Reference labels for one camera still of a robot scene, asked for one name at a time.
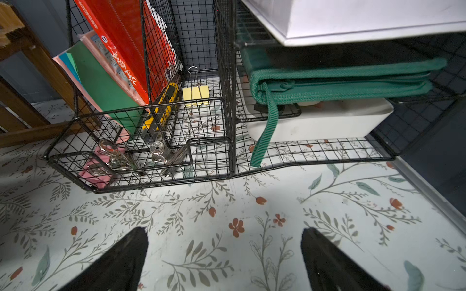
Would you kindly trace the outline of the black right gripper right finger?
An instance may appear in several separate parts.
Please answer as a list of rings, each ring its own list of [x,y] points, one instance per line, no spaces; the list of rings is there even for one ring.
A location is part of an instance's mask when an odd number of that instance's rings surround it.
[[[317,229],[302,233],[301,251],[313,291],[387,291]]]

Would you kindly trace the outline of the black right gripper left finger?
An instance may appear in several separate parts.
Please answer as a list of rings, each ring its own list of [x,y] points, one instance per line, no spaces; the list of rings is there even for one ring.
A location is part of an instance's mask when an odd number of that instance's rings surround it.
[[[148,245],[148,234],[144,228],[132,229],[61,289],[63,291],[137,290]]]

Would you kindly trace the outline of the wooden two-tier shelf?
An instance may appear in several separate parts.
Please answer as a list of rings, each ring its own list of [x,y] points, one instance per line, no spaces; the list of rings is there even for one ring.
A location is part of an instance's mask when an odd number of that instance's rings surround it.
[[[91,111],[15,4],[1,1],[2,148],[51,139],[65,129],[67,121],[40,113],[40,102],[59,101],[78,116]]]

